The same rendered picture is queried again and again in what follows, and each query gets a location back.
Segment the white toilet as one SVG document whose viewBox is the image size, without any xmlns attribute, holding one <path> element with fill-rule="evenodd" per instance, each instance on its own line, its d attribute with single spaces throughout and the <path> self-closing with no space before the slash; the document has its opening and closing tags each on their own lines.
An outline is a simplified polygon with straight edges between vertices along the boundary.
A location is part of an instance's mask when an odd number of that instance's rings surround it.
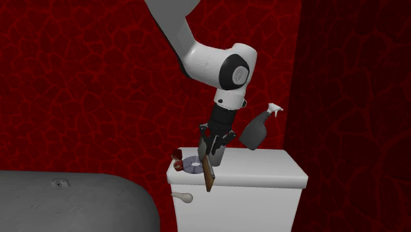
<svg viewBox="0 0 411 232">
<path fill-rule="evenodd" d="M 213 171 L 208 192 L 203 173 L 169 166 L 178 232 L 291 232 L 308 176 L 286 151 L 227 148 Z"/>
</svg>

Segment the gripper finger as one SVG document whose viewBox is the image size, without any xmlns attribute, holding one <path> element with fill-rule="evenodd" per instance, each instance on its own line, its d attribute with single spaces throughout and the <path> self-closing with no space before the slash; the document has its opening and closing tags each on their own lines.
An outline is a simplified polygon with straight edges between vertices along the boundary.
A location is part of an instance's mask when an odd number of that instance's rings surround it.
<svg viewBox="0 0 411 232">
<path fill-rule="evenodd" d="M 236 133 L 233 130 L 231 130 L 228 134 L 226 134 L 224 136 L 216 135 L 215 136 L 215 141 L 214 141 L 214 144 L 213 144 L 213 151 L 215 152 L 218 149 L 220 149 L 220 147 L 226 146 L 227 144 L 229 144 L 235 138 L 236 138 Z"/>
<path fill-rule="evenodd" d="M 207 123 L 199 125 L 199 155 L 209 154 L 211 150 L 212 137 Z"/>
</svg>

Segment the red figure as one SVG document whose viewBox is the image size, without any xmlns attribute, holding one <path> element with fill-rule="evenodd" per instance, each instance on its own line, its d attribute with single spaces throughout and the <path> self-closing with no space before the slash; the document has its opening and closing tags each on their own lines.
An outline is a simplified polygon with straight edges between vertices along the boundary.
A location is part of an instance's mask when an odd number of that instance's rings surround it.
<svg viewBox="0 0 411 232">
<path fill-rule="evenodd" d="M 182 171 L 184 169 L 183 162 L 182 162 L 182 150 L 181 149 L 174 149 L 171 157 L 174 161 L 173 167 L 176 171 Z"/>
</svg>

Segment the grey spray bottle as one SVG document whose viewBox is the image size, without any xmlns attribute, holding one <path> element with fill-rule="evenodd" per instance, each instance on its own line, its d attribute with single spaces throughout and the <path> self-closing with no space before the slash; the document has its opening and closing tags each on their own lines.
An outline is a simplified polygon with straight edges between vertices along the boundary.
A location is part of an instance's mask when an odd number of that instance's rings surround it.
<svg viewBox="0 0 411 232">
<path fill-rule="evenodd" d="M 266 120 L 272 114 L 274 114 L 276 117 L 277 113 L 282 110 L 282 107 L 274 103 L 269 103 L 268 108 L 265 111 L 261 112 L 258 116 L 256 116 L 248 123 L 248 125 L 242 131 L 242 134 L 239 137 L 239 141 L 249 150 L 255 150 L 267 136 L 267 129 L 265 127 Z"/>
</svg>

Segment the silver disc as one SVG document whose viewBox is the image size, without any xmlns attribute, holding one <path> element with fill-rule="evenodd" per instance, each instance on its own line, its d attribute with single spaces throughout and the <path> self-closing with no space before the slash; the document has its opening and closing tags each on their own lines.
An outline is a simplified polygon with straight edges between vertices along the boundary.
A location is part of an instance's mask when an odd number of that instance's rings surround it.
<svg viewBox="0 0 411 232">
<path fill-rule="evenodd" d="M 188 174 L 200 174 L 203 173 L 202 162 L 198 156 L 190 156 L 183 159 L 183 171 Z"/>
</svg>

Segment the grey cup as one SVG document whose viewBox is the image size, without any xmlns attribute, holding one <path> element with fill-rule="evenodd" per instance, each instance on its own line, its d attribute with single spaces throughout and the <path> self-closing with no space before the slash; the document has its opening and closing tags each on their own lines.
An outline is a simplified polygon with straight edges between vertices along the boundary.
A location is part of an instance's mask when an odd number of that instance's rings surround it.
<svg viewBox="0 0 411 232">
<path fill-rule="evenodd" d="M 215 136 L 210 135 L 210 137 L 212 137 L 212 143 L 211 143 L 211 150 L 210 153 L 207 154 L 209 156 L 209 160 L 211 162 L 211 165 L 213 167 L 217 167 L 221 164 L 221 161 L 223 159 L 223 154 L 225 151 L 226 146 L 222 146 L 220 147 L 220 149 L 218 149 L 217 151 L 213 151 L 213 144 L 215 141 Z M 200 159 L 200 161 L 203 160 L 204 155 L 199 155 L 199 145 L 198 145 L 198 157 Z"/>
</svg>

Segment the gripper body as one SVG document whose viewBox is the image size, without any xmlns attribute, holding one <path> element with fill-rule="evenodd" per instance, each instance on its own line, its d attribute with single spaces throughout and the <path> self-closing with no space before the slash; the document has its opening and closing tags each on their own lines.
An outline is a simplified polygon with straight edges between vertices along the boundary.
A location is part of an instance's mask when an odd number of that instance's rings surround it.
<svg viewBox="0 0 411 232">
<path fill-rule="evenodd" d="M 237 110 L 225 109 L 216 103 L 207 122 L 211 134 L 226 135 L 232 130 Z"/>
</svg>

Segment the thin brown board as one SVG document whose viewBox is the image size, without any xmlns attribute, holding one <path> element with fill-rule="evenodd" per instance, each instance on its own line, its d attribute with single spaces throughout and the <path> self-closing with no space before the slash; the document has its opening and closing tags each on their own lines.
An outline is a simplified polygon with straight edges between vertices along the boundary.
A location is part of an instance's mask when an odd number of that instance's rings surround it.
<svg viewBox="0 0 411 232">
<path fill-rule="evenodd" d="M 213 167 L 211 165 L 209 156 L 207 154 L 205 154 L 203 157 L 202 167 L 203 167 L 203 172 L 204 172 L 205 187 L 206 187 L 206 190 L 210 192 L 213 186 L 213 182 L 215 180 L 215 174 L 213 172 Z"/>
</svg>

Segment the grey bathtub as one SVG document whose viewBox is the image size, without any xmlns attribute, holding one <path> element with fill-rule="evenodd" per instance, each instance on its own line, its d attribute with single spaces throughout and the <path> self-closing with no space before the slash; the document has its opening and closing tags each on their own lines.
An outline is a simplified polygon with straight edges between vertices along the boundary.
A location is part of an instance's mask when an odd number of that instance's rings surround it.
<svg viewBox="0 0 411 232">
<path fill-rule="evenodd" d="M 104 173 L 0 171 L 0 232 L 160 232 L 150 194 Z"/>
</svg>

